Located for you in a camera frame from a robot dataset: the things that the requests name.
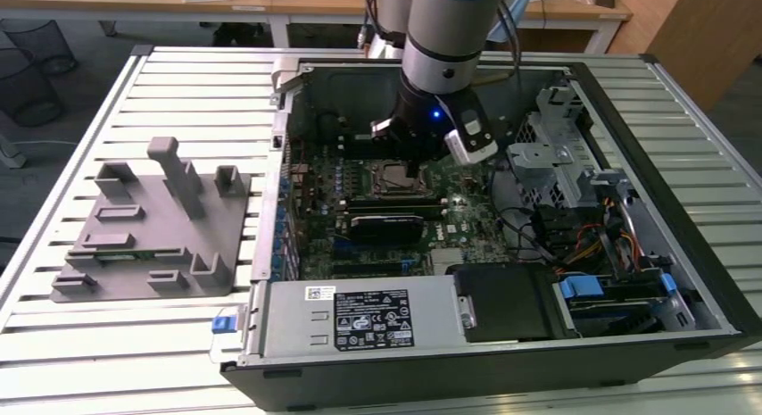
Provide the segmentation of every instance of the blue latch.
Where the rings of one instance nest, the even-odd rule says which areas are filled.
[[[662,274],[662,284],[668,289],[668,293],[674,295],[678,292],[678,284],[676,283],[676,279],[672,277],[672,274]]]
[[[213,320],[213,333],[237,333],[237,315],[221,315]]]
[[[561,293],[565,299],[573,297],[604,296],[598,278],[592,275],[576,275],[561,281]]]

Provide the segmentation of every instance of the slotted table surface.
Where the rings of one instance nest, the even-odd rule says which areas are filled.
[[[351,50],[158,47],[133,56],[0,280],[0,413],[263,413],[211,362],[211,319],[247,301],[279,56],[359,58]],[[490,60],[508,59],[488,53]],[[638,57],[533,54],[584,61],[757,311],[762,311],[762,191],[748,163],[658,65]],[[215,298],[56,304],[51,281],[99,194],[107,160],[159,174],[155,136],[182,141],[199,173],[254,175],[237,287]],[[602,150],[616,165],[613,150]],[[235,336],[223,341],[233,360]],[[762,413],[762,344],[694,361],[637,385],[403,403],[329,413]]]

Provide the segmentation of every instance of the white sticker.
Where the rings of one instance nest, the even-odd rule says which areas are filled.
[[[305,288],[306,301],[333,301],[334,293],[337,292],[335,286],[310,286]]]
[[[234,6],[234,11],[265,12],[263,6]]]
[[[628,15],[616,15],[616,14],[605,13],[604,15],[600,15],[600,18],[602,20],[626,20]]]

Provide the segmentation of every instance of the warning label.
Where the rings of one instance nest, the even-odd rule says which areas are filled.
[[[407,290],[334,294],[339,351],[414,346]]]

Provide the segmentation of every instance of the gray fixture plate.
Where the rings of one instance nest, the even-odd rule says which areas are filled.
[[[249,204],[250,175],[241,175],[245,193],[242,196],[221,197],[215,187],[215,175],[199,175],[202,191],[199,199],[205,206],[206,216],[190,220],[189,216],[165,184],[165,176],[137,176],[138,181],[127,182],[126,188],[143,209],[142,220],[99,221],[95,214],[113,203],[103,194],[99,195],[94,211],[85,223],[83,233],[74,246],[83,248],[83,242],[91,234],[126,234],[135,238],[131,249],[177,249],[185,247],[190,254],[198,253],[209,267],[213,266],[215,253],[227,266],[225,282],[217,286],[202,286],[193,276],[191,261],[177,263],[149,261],[110,261],[102,266],[95,264],[75,269],[69,263],[56,278],[77,277],[86,273],[97,281],[93,291],[65,294],[56,289],[50,299],[54,302],[86,302],[126,299],[157,299],[167,297],[221,296],[231,292],[235,280],[238,247]],[[155,290],[150,284],[151,271],[178,270],[185,278],[186,288]]]

